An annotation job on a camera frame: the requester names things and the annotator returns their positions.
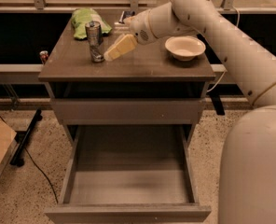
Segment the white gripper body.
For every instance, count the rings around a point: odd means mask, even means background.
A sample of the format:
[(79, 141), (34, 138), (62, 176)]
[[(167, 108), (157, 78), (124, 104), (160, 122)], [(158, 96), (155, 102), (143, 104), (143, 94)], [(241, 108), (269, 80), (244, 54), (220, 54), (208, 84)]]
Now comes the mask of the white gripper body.
[(151, 30), (149, 14), (150, 11), (146, 10), (131, 17), (130, 32), (141, 45), (147, 45), (157, 40)]

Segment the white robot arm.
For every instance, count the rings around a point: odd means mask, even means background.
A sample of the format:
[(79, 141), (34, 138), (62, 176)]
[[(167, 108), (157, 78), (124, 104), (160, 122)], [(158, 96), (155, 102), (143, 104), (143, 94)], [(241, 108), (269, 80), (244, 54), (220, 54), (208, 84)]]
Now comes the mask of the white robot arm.
[(129, 19), (108, 61), (169, 35), (202, 35), (254, 110), (228, 132), (218, 224), (276, 224), (276, 56), (225, 19), (211, 0), (171, 0)]

